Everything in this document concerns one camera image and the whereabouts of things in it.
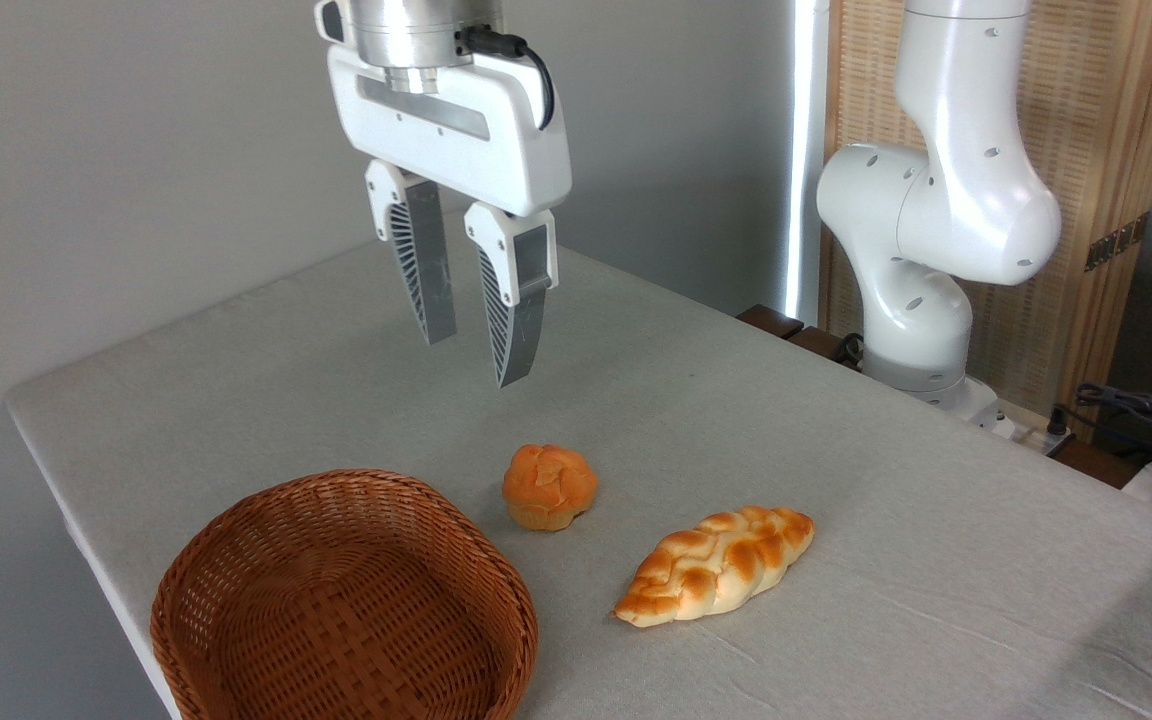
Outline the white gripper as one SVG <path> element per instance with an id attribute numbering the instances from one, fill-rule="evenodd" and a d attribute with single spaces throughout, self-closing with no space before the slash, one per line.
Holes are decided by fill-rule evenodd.
<path id="1" fill-rule="evenodd" d="M 326 68 L 347 141 L 378 158 L 365 173 L 372 222 L 396 255 L 420 336 L 435 344 L 456 334 L 438 183 L 482 200 L 467 210 L 465 229 L 479 256 L 495 382 L 525 378 L 559 282 L 547 209 L 573 190 L 561 105 L 541 129 L 543 83 L 525 60 L 476 55 L 438 68 L 433 94 L 393 90 L 384 69 L 344 46 L 329 47 Z"/>

